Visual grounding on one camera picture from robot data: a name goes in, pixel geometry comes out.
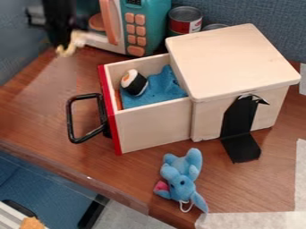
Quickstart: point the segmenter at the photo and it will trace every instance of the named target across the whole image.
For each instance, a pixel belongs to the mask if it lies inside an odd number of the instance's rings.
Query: box lid
[[[168,38],[166,46],[195,102],[292,85],[301,78],[252,24]]]

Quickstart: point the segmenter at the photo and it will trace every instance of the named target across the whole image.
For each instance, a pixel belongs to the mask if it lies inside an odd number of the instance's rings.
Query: blue plush toy
[[[194,181],[198,178],[202,168],[202,154],[196,148],[191,148],[185,157],[173,154],[164,156],[164,164],[160,174],[168,184],[158,182],[154,193],[165,199],[180,202],[182,212],[188,212],[195,205],[204,213],[208,213],[206,201],[197,193]],[[183,203],[191,202],[188,210],[183,210]]]

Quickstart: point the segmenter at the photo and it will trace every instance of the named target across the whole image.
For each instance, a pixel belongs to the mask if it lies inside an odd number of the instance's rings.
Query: blue floor
[[[73,190],[81,191],[89,197],[96,195],[63,180],[64,178],[0,152],[0,200],[10,199],[23,205],[37,214],[50,229],[78,228],[77,224],[92,200]],[[72,189],[63,183],[69,183]]]

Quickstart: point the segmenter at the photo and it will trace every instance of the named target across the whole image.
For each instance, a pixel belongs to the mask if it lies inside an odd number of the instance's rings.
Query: wooden box
[[[118,155],[192,138],[220,137],[223,116],[240,96],[267,100],[259,106],[252,130],[270,127],[290,85],[300,74],[252,24],[168,38],[169,54],[99,67],[115,151]],[[119,110],[115,93],[130,69],[160,73],[170,64],[188,98]]]
[[[99,66],[117,155],[190,138],[192,102],[189,98],[125,110],[117,107],[115,92],[119,90],[121,78],[126,71],[137,69],[142,75],[149,76],[160,73],[167,64],[170,64],[169,54]]]
[[[193,141],[218,138],[225,111],[244,94],[269,103],[258,107],[251,129],[273,126],[289,86],[301,78],[252,24],[168,38],[166,45],[193,102]]]

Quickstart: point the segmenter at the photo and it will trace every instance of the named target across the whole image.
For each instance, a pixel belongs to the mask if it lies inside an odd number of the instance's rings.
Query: can label
[[[189,33],[199,32],[202,27],[202,19],[198,19],[197,21],[191,22],[191,26],[189,27]]]
[[[202,18],[192,22],[181,22],[181,21],[170,20],[170,30],[179,34],[199,32],[201,27],[202,27]]]

